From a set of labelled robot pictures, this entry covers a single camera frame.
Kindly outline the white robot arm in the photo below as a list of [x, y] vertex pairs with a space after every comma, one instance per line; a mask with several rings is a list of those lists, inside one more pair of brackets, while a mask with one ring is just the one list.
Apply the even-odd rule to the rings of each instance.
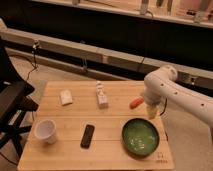
[[177, 70], [170, 65], [147, 74], [142, 93], [145, 103], [154, 106], [167, 98], [213, 128], [213, 98], [180, 86], [177, 77]]

